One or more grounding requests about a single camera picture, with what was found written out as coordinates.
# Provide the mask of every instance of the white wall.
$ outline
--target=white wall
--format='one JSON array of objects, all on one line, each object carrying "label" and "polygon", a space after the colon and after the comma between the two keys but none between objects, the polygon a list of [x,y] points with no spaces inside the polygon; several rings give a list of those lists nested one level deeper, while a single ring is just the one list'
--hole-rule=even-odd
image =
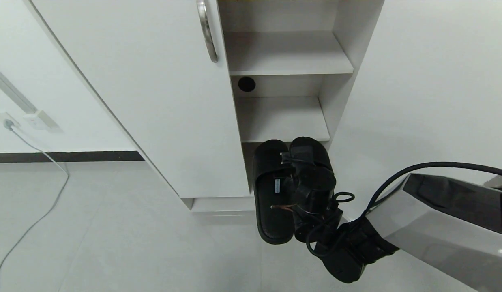
[{"label": "white wall", "polygon": [[[43,150],[135,150],[19,0],[0,0],[0,70],[60,126],[55,133],[32,129],[22,122],[24,112],[0,90],[0,111],[10,113]],[[0,123],[0,153],[14,152],[34,150]]]},{"label": "white wall", "polygon": [[351,218],[416,163],[502,168],[502,1],[386,0],[329,154],[337,190],[356,194]]}]

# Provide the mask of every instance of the open shelf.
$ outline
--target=open shelf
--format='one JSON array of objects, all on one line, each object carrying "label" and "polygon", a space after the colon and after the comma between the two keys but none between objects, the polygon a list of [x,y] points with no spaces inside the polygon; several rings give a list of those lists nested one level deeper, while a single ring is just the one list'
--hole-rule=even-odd
[{"label": "open shelf", "polygon": [[347,55],[330,31],[229,32],[231,75],[349,74]]},{"label": "open shelf", "polygon": [[317,97],[237,98],[235,105],[242,142],[330,139]]}]

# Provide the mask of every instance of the wall socket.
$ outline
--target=wall socket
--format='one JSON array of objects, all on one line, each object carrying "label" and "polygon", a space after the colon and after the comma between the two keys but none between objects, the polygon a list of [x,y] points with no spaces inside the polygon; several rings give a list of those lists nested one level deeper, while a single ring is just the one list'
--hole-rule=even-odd
[{"label": "wall socket", "polygon": [[0,112],[0,124],[1,125],[4,124],[4,120],[10,120],[13,122],[15,127],[20,127],[19,122],[17,122],[10,114],[8,114],[6,112]]}]

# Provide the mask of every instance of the plug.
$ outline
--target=plug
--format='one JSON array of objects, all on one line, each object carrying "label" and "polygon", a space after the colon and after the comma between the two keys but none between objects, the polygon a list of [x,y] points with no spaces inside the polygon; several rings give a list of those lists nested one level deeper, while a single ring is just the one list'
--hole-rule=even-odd
[{"label": "plug", "polygon": [[12,122],[12,120],[6,119],[6,120],[4,120],[3,124],[4,124],[4,128],[6,128],[6,129],[8,129],[10,131],[13,131],[13,126],[15,125],[15,123]]}]

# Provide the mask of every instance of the wire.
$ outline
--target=wire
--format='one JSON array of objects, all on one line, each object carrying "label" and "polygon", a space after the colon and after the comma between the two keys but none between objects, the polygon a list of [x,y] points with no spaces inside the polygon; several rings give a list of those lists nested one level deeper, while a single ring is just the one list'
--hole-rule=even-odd
[{"label": "wire", "polygon": [[[339,197],[339,196],[349,196],[349,197],[341,199],[341,200],[336,200],[336,198]],[[337,203],[347,203],[347,202],[353,201],[353,199],[355,199],[355,195],[352,194],[352,193],[349,193],[349,192],[338,192],[338,193],[336,193],[335,195],[332,196],[332,199],[335,200]],[[311,241],[310,241],[312,235],[316,232],[316,230],[320,229],[321,227],[323,227],[325,224],[327,224],[331,220],[334,220],[334,218],[336,218],[336,216],[338,214],[340,214],[340,212],[336,212],[336,213],[332,214],[329,218],[323,220],[320,224],[318,224],[313,229],[311,229],[311,231],[309,231],[309,234],[307,234],[307,239],[305,240],[305,245],[307,246],[307,249],[309,250],[309,252],[313,256],[316,256],[316,257],[326,257],[327,255],[330,255],[334,251],[334,249],[336,249],[336,246],[340,243],[340,241],[344,238],[344,235],[348,234],[348,232],[342,232],[338,236],[336,242],[332,245],[332,247],[329,250],[327,250],[325,253],[317,253],[312,248]]]},{"label": "wire", "polygon": [[463,163],[463,162],[451,162],[451,161],[437,161],[437,162],[427,162],[427,163],[420,163],[416,165],[409,166],[396,174],[392,175],[390,178],[388,178],[387,181],[385,181],[373,194],[372,198],[370,199],[370,202],[368,203],[368,206],[366,209],[363,211],[361,214],[360,218],[365,218],[366,214],[368,214],[368,211],[374,207],[375,202],[381,196],[382,192],[389,186],[391,183],[396,181],[399,177],[401,177],[404,174],[407,174],[409,172],[412,172],[414,170],[420,170],[422,168],[432,168],[432,167],[449,167],[449,168],[463,168],[465,170],[478,170],[479,172],[488,172],[491,174],[497,174],[499,176],[502,176],[502,170],[500,168],[495,168],[495,167],[490,167],[490,166],[485,166],[485,165],[479,165],[479,164],[472,164],[472,163]]},{"label": "wire", "polygon": [[[307,234],[307,239],[305,240],[305,245],[307,246],[307,249],[309,250],[309,252],[313,255],[313,256],[316,256],[316,257],[326,257],[327,255],[329,255],[333,249],[330,249],[328,250],[326,253],[317,253],[311,246],[311,237],[312,235],[316,232],[316,230],[320,229],[321,227],[323,227],[325,224],[327,224],[328,222],[330,222],[331,220],[333,220],[334,218],[336,218],[336,216],[340,214],[340,212],[336,212],[334,213],[332,216],[330,216],[329,218],[323,220],[323,222],[321,222],[320,224],[316,225],[313,229],[311,229],[311,231],[309,231],[309,234]],[[341,238],[342,238],[342,235],[340,235],[340,237],[338,237],[338,240],[336,242],[339,242],[341,241]]]},{"label": "wire", "polygon": [[349,196],[348,198],[342,198],[340,200],[336,200],[337,203],[347,203],[350,201],[353,201],[355,199],[355,195],[349,192],[338,192],[333,196],[334,199],[336,199],[339,196]]},{"label": "wire", "polygon": [[65,182],[64,182],[64,185],[62,185],[62,188],[60,189],[60,192],[58,192],[58,195],[56,196],[56,199],[53,203],[53,205],[51,206],[51,208],[49,209],[49,211],[47,211],[44,216],[40,217],[35,223],[33,223],[25,232],[24,234],[21,236],[21,238],[19,240],[17,240],[17,242],[14,244],[14,246],[10,249],[10,251],[8,251],[8,253],[6,253],[6,256],[2,259],[2,261],[0,262],[0,272],[1,272],[1,269],[2,269],[2,264],[4,264],[4,262],[6,261],[6,259],[8,258],[8,256],[10,255],[10,253],[19,245],[19,243],[23,240],[23,238],[27,235],[27,233],[38,223],[40,222],[42,219],[44,219],[56,206],[56,204],[58,203],[58,200],[60,200],[60,196],[62,195],[62,192],[64,191],[64,188],[65,186],[67,185],[67,182],[69,181],[69,178],[71,177],[71,175],[69,174],[69,172],[67,170],[65,170],[64,168],[62,168],[62,166],[60,166],[58,163],[56,163],[56,161],[54,161],[54,159],[51,158],[51,156],[49,156],[49,154],[45,153],[44,151],[36,148],[35,146],[31,145],[29,142],[27,142],[26,140],[24,140],[24,138],[22,138],[17,132],[15,132],[15,130],[13,129],[14,127],[14,124],[13,122],[11,122],[10,120],[4,120],[4,127],[10,131],[12,131],[12,133],[14,133],[17,137],[19,137],[19,139],[21,139],[25,144],[27,144],[27,146],[30,146],[31,148],[41,152],[43,155],[45,155],[47,158],[49,158],[49,160],[51,160],[54,164],[56,164],[56,166],[58,166],[58,168],[60,168],[62,170],[62,172],[65,172],[67,178],[65,179]]}]

